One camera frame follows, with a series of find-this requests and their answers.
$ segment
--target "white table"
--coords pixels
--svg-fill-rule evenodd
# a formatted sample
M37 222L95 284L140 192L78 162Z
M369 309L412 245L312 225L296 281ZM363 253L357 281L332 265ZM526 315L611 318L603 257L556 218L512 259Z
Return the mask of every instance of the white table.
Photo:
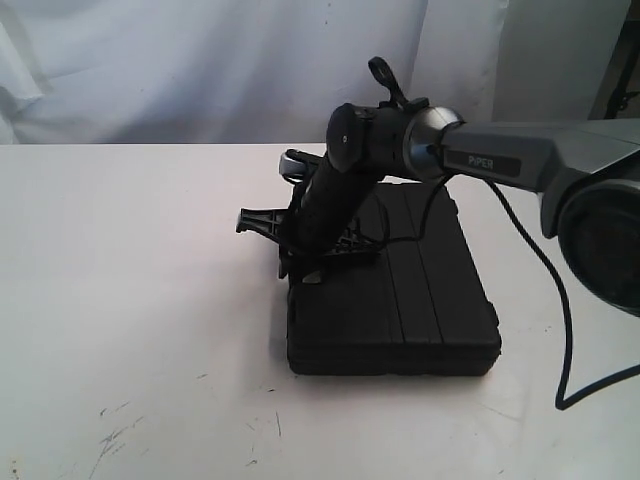
M638 478L640 379L554 410L558 295L471 179L450 191L501 319L491 372L294 376L276 248L234 232L286 205L285 148L0 148L1 478ZM541 239L536 198L508 194ZM637 362L640 321L541 242L573 301L570 391Z

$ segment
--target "black case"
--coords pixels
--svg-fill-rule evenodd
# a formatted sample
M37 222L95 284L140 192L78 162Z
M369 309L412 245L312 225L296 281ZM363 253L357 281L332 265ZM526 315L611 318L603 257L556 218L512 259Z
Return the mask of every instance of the black case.
M418 233L432 187L376 187L391 237ZM358 214L363 233L382 238L381 213L369 197ZM321 284L290 286L287 355L296 373L483 375L500 347L497 316L446 189L422 241L389 245L368 264L332 266Z

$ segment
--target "robotic arm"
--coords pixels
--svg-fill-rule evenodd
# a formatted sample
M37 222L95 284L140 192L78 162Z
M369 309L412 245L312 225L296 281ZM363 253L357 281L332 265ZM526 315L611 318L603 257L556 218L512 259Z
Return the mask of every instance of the robotic arm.
M467 124L425 98L408 101L381 58L369 68L391 97L334 111L327 154L282 221L289 245L330 250L386 175L470 175L538 194L542 233L558 236L576 277L640 316L640 120Z

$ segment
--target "white curtain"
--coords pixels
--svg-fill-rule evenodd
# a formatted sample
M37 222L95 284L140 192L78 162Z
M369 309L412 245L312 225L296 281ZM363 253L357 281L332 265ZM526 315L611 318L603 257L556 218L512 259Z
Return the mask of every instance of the white curtain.
M0 0L0 142L322 141L374 55L468 120L586 118L628 3Z

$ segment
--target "black rubber grip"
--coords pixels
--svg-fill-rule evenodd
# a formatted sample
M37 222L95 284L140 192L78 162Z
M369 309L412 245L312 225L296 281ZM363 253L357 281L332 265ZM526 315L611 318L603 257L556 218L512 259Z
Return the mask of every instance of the black rubber grip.
M331 250L379 180L379 174L340 173L324 157L281 234L308 254Z

